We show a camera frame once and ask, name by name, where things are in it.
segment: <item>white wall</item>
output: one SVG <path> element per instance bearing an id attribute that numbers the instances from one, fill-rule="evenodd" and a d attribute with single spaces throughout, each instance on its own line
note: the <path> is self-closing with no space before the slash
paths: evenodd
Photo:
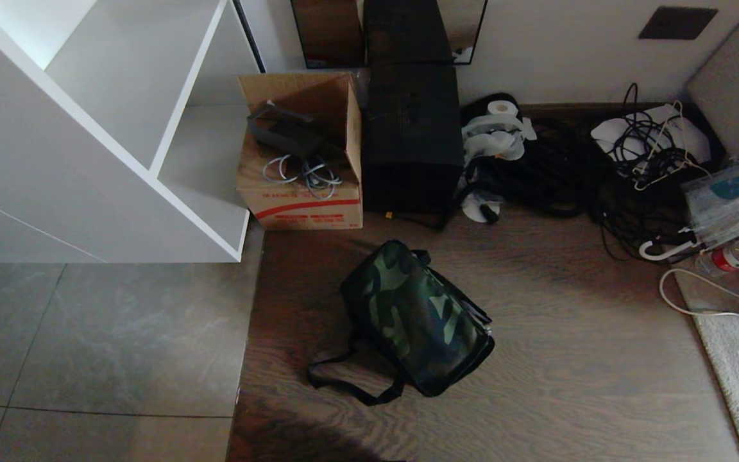
<path id="1" fill-rule="evenodd" d="M 241 0 L 268 73 L 304 68 L 287 0 Z M 638 40 L 662 5 L 720 12 L 700 38 Z M 739 0 L 489 0 L 475 58 L 458 67 L 461 103 L 498 91 L 522 103 L 622 99 L 663 101 L 686 82 L 739 23 Z"/>
<path id="2" fill-rule="evenodd" d="M 0 27 L 44 69 L 96 0 L 0 0 Z"/>

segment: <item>white shelf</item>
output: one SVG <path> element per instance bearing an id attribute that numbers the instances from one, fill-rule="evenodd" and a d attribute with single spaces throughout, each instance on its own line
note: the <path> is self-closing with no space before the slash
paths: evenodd
<path id="1" fill-rule="evenodd" d="M 185 109 L 158 180 L 232 248 L 241 250 L 250 212 L 235 172 L 250 114 L 244 105 Z"/>
<path id="2" fill-rule="evenodd" d="M 98 0 L 47 73 L 142 166 L 167 152 L 228 0 Z"/>

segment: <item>cardboard box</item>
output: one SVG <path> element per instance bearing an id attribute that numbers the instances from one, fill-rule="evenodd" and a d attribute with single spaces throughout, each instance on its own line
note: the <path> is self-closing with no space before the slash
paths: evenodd
<path id="1" fill-rule="evenodd" d="M 260 74 L 240 76 L 253 113 L 268 100 L 316 118 L 326 135 L 328 165 L 344 180 L 329 199 L 317 199 L 305 182 L 275 184 L 264 179 L 265 164 L 281 151 L 259 144 L 247 130 L 235 176 L 237 190 L 265 229 L 358 229 L 364 226 L 361 193 L 361 109 L 351 73 Z M 278 178 L 278 166 L 268 170 Z"/>

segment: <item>green camouflage duffel bag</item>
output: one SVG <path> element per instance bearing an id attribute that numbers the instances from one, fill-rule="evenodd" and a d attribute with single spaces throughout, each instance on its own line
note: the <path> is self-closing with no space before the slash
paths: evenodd
<path id="1" fill-rule="evenodd" d="M 375 406 L 401 397 L 405 383 L 425 397 L 437 397 L 484 362 L 495 347 L 486 327 L 492 320 L 428 265 L 427 252 L 389 241 L 346 278 L 341 295 L 355 327 L 349 352 L 310 365 L 310 385 L 332 386 Z M 378 397 L 346 381 L 313 374 L 317 365 L 351 357 L 361 338 L 369 340 L 398 374 Z"/>

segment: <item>clear plastic packaging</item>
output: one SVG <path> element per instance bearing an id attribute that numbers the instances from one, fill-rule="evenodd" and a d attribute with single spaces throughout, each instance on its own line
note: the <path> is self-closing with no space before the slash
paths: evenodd
<path id="1" fill-rule="evenodd" d="M 739 164 L 687 182 L 683 192 L 699 243 L 716 248 L 739 238 Z"/>

